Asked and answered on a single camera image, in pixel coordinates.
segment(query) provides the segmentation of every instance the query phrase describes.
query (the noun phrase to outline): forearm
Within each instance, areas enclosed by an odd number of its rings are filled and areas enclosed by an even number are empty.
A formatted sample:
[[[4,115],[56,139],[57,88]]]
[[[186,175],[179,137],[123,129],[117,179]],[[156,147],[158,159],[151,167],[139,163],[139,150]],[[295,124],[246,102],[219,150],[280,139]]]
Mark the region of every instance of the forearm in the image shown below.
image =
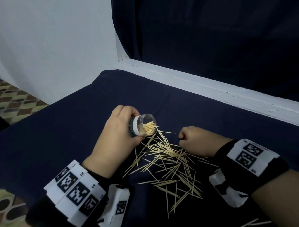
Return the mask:
[[[299,173],[288,170],[253,194],[253,200],[277,226],[299,226]]]

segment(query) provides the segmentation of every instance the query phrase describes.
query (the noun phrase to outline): right hand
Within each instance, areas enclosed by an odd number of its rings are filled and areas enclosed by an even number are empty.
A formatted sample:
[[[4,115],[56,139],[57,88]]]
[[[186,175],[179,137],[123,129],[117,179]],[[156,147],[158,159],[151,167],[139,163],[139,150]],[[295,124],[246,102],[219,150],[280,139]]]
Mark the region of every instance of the right hand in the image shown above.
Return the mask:
[[[232,141],[230,138],[195,126],[183,127],[179,138],[181,148],[190,154],[202,157],[214,157],[223,145]]]

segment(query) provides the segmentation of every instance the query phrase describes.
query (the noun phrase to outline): navy blue cloth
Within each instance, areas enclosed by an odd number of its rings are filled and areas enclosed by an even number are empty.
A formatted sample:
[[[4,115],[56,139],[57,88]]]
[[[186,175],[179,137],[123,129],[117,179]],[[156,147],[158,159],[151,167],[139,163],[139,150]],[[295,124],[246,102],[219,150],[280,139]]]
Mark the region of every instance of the navy blue cloth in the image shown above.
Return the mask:
[[[130,58],[299,101],[296,0],[112,0]]]
[[[299,170],[299,127],[132,73],[110,70],[85,88],[0,132],[0,188],[31,206],[45,195],[43,187],[66,165],[74,159],[82,162],[91,154],[117,105],[131,105],[141,114],[153,114],[162,131],[179,133],[182,127],[195,125],[226,137],[250,139],[279,153],[290,168]],[[177,136],[167,135],[173,144],[178,144]],[[114,178],[122,178],[134,156],[123,163]],[[202,226],[241,226],[263,215],[252,201],[238,209],[225,203],[208,181],[216,167],[198,162],[195,168],[204,199],[186,198],[169,220],[165,193],[148,184],[136,185],[152,180],[149,173],[125,178],[135,187],[135,195],[124,226],[197,222]]]

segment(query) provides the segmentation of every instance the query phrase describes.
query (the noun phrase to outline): left hand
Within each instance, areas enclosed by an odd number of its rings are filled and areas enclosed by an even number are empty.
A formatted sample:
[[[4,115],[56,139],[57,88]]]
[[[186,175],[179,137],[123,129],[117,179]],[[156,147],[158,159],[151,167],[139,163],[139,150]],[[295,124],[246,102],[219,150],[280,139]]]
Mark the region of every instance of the left hand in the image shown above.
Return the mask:
[[[132,138],[129,135],[132,115],[140,115],[132,106],[119,105],[112,111],[91,155],[84,160],[83,167],[103,177],[112,177],[134,147],[144,139],[142,136]]]

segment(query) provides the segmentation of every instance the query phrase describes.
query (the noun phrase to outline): hand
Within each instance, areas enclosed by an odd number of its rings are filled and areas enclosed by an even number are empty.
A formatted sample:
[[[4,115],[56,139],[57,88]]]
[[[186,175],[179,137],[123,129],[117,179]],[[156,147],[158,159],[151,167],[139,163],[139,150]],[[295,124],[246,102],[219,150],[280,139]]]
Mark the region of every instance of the hand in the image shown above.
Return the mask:
[[[195,126],[183,127],[179,138],[180,147],[193,155],[214,157],[216,152],[226,143],[232,141],[216,133]]]
[[[140,115],[132,106],[117,106],[107,120],[92,154],[85,159],[83,167],[103,177],[110,178],[134,147],[144,139],[129,135],[131,116]]]

